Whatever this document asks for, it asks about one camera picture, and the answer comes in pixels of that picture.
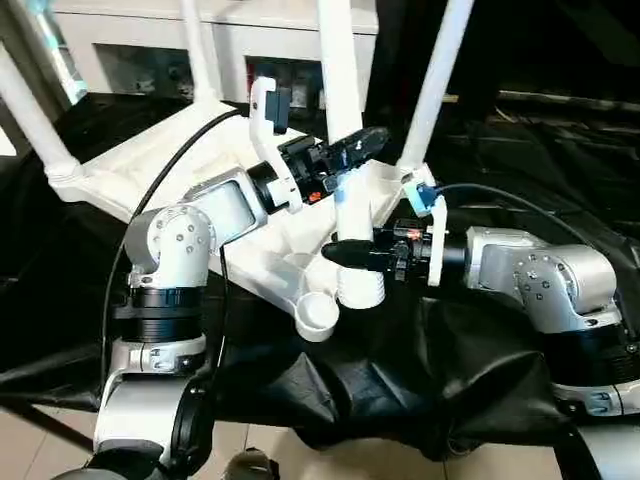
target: black tarp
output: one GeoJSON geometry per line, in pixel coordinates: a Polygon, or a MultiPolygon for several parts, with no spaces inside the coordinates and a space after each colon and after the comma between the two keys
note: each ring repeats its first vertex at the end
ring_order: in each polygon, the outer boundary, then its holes
{"type": "MultiPolygon", "coordinates": [[[[90,95],[58,127],[86,161],[181,107],[90,95]]],[[[636,138],[453,122],[437,132],[429,160],[444,182],[500,186],[580,228],[612,260],[625,315],[637,320],[636,138]]],[[[570,240],[542,218],[480,200],[451,198],[474,205],[451,208],[449,228],[515,227],[570,240]]],[[[95,410],[101,302],[124,225],[89,205],[63,204],[33,154],[0,177],[0,205],[0,400],[95,410]]],[[[394,212],[407,215],[405,204],[394,212]]],[[[120,291],[124,274],[123,266],[120,291]]],[[[221,294],[210,275],[207,325],[219,321],[221,294]]],[[[291,426],[313,446],[393,438],[432,459],[485,441],[551,445],[566,424],[526,317],[487,295],[389,281],[381,306],[343,309],[322,344],[304,342],[288,315],[238,287],[230,308],[212,406],[220,419],[291,426]]]]}

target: metal rod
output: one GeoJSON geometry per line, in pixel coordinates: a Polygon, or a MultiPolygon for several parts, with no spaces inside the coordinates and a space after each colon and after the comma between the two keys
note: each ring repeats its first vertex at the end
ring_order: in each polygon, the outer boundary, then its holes
{"type": "Polygon", "coordinates": [[[196,0],[181,0],[182,17],[187,35],[187,49],[189,52],[189,65],[193,77],[194,101],[217,98],[213,87],[213,80],[209,73],[207,57],[204,53],[202,41],[202,22],[196,0]]]}
{"type": "Polygon", "coordinates": [[[81,175],[80,163],[60,140],[2,41],[0,97],[40,157],[49,180],[68,180],[81,175]]]}
{"type": "Polygon", "coordinates": [[[469,22],[474,0],[449,0],[442,17],[429,68],[422,83],[418,105],[397,166],[415,170],[424,161],[442,99],[446,93],[458,50],[469,22]]]}

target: white mount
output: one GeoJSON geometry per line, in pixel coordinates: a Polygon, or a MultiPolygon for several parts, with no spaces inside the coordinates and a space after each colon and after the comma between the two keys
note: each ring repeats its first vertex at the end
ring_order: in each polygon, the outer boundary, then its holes
{"type": "MultiPolygon", "coordinates": [[[[441,37],[445,43],[450,38],[462,38],[472,3],[472,0],[450,0],[447,12],[460,12],[456,6],[462,6],[462,13],[467,15],[466,18],[462,15],[463,22],[447,22],[449,17],[445,15],[436,50],[442,43],[441,37]]],[[[217,99],[211,86],[195,0],[181,0],[181,6],[195,82],[193,104],[84,165],[69,154],[9,54],[0,46],[0,94],[44,163],[50,185],[63,201],[85,201],[128,222],[144,192],[173,153],[204,123],[231,110],[217,99]]],[[[347,2],[318,0],[318,14],[329,136],[335,141],[362,126],[350,10],[347,2]]],[[[456,51],[457,48],[445,49],[445,54],[437,57],[434,53],[429,66],[431,75],[434,68],[442,70],[448,81],[456,51]]],[[[425,110],[433,111],[435,107],[437,115],[444,94],[446,84],[431,92],[427,91],[427,83],[421,92],[412,131],[425,118],[425,110]]],[[[263,155],[271,157],[272,149],[256,152],[251,130],[249,120],[236,116],[205,135],[160,185],[147,210],[177,203],[191,186],[221,172],[238,166],[248,169],[264,161],[263,155]]],[[[253,134],[261,135],[256,130],[253,134]]],[[[290,131],[283,141],[298,135],[299,132],[290,131]]],[[[422,162],[427,145],[408,141],[405,150],[409,144],[411,158],[403,155],[401,163],[413,170],[422,162]]],[[[306,302],[305,316],[310,306],[315,308],[313,305],[335,313],[325,300],[308,295],[324,294],[331,305],[335,304],[338,269],[321,256],[320,248],[336,229],[336,220],[340,238],[370,238],[373,222],[384,222],[401,198],[403,172],[406,173],[406,168],[402,171],[370,161],[345,176],[338,205],[334,206],[331,197],[302,208],[294,201],[292,211],[298,210],[295,215],[280,211],[268,225],[228,246],[231,280],[296,317],[300,301],[306,302]]],[[[209,268],[220,272],[217,256],[211,257],[209,268]]],[[[348,306],[367,308],[384,298],[384,286],[376,273],[345,270],[340,277],[340,298],[348,306]]]]}

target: black cloth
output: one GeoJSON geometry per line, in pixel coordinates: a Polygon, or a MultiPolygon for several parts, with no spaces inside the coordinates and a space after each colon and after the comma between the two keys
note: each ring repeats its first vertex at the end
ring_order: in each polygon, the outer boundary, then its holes
{"type": "MultiPolygon", "coordinates": [[[[58,129],[71,153],[87,161],[182,107],[89,95],[58,129]]],[[[614,231],[640,231],[632,208],[615,208],[638,195],[630,188],[637,176],[623,174],[635,174],[634,141],[454,122],[438,132],[429,158],[444,182],[503,187],[584,231],[612,260],[625,315],[635,319],[637,243],[614,231]]],[[[35,154],[0,177],[0,205],[0,402],[20,398],[95,410],[104,285],[124,225],[90,205],[61,202],[35,154]]],[[[449,228],[516,227],[549,241],[571,240],[527,212],[482,205],[451,208],[449,228]]],[[[411,216],[406,204],[394,212],[402,216],[411,216]]],[[[123,265],[116,293],[123,292],[125,274],[123,265]]],[[[220,321],[221,283],[210,275],[205,328],[220,321]]],[[[230,347],[212,406],[217,418],[291,426],[315,447],[392,438],[432,459],[485,441],[554,442],[566,418],[554,406],[526,317],[460,287],[386,285],[379,307],[342,309],[336,332],[322,344],[305,342],[291,317],[234,286],[230,347]]]]}

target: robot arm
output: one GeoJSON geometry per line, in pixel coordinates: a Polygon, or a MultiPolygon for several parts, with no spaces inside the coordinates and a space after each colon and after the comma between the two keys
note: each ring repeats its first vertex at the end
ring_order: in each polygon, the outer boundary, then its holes
{"type": "Polygon", "coordinates": [[[264,226],[270,214],[327,197],[338,175],[364,164],[388,138],[384,128],[367,128],[331,145],[304,136],[277,146],[274,133],[286,130],[288,105],[275,81],[256,80],[250,134],[266,161],[233,168],[177,204],[132,219],[124,242],[130,289],[114,313],[121,336],[112,344],[95,455],[68,478],[182,479],[207,460],[215,365],[206,362],[215,363],[215,352],[201,316],[210,256],[264,226]]]}
{"type": "MultiPolygon", "coordinates": [[[[429,229],[399,220],[378,229],[373,242],[336,242],[322,253],[343,266],[426,284],[431,250],[429,229]]],[[[464,238],[448,236],[443,260],[443,280],[499,294],[541,334],[558,405],[578,422],[582,457],[572,453],[566,465],[591,456],[597,475],[589,478],[637,478],[640,430],[630,416],[640,413],[638,342],[616,306],[616,276],[606,257],[520,230],[471,227],[464,238]]]]}

